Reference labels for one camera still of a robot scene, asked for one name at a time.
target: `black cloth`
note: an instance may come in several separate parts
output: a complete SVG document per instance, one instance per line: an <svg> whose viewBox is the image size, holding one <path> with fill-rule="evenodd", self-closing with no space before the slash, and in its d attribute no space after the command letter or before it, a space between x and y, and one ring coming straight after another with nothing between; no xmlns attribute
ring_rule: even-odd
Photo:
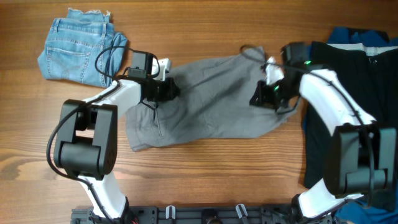
<svg viewBox="0 0 398 224"><path fill-rule="evenodd" d="M363 51L341 50L313 42L311 59L313 63L329 65L357 104L378 123L398 130L398 49L368 57ZM308 106L307 114L304 186L310 188L323 177L331 136L313 106ZM392 190L377 192L373 205L394 210L395 197Z"/></svg>

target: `wood grain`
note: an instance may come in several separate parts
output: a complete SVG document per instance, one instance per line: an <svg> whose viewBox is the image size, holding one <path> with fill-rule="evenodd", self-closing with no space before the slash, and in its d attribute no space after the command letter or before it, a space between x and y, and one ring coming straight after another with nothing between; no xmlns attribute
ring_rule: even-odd
<svg viewBox="0 0 398 224"><path fill-rule="evenodd" d="M0 223L69 223L72 208L90 205L78 183L57 177L45 161L62 103L101 91L40 74L37 57L47 32L68 7L111 11L131 47L168 57L174 66L234 55L243 44L262 45L279 60L283 45L327 40L334 26L398 35L398 2L392 1L50 2L0 5ZM116 177L132 205L289 202L305 190L301 120L299 110L259 139L202 139L133 153L123 118Z"/></svg>

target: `folded blue jeans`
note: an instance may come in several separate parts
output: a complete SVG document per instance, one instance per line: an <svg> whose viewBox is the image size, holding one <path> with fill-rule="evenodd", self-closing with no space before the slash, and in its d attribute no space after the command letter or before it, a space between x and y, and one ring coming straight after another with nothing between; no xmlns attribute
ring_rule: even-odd
<svg viewBox="0 0 398 224"><path fill-rule="evenodd" d="M109 17L109 12L104 15L100 11L82 13L69 9L67 18L55 18L37 59L43 77L110 86L112 80L95 69L95 59L105 48L125 46L127 38L114 31ZM98 68L114 75L120 68L123 52L122 48L105 52L98 59Z"/></svg>

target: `gray cloth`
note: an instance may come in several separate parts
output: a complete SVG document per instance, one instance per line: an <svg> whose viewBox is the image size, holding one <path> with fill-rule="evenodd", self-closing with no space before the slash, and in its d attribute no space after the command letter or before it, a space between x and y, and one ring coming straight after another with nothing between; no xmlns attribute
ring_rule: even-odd
<svg viewBox="0 0 398 224"><path fill-rule="evenodd" d="M260 57L253 49L245 54ZM257 138L275 129L295 111L276 115L274 110L249 105L257 82L265 78L260 66L239 54L173 68L169 77L174 77L181 94L159 103L155 121L153 111L142 104L126 113L131 149L201 138Z"/></svg>

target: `wooden table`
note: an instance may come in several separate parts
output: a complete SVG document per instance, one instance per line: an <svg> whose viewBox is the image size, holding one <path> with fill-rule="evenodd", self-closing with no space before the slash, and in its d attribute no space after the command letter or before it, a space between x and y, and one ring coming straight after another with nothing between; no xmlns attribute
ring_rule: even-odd
<svg viewBox="0 0 398 224"><path fill-rule="evenodd" d="M44 80L37 57L55 17L68 7L109 10L130 46L174 66L262 45L279 58L292 41L326 41L334 26L375 28L397 36L393 1L140 1L72 3L11 0L0 5L0 223L69 223L90 201L77 182L45 161L47 139L66 99L99 88ZM129 65L130 56L123 66ZM289 202L305 190L299 112L259 139L203 139L133 153L119 122L114 168L131 205L260 205Z"/></svg>

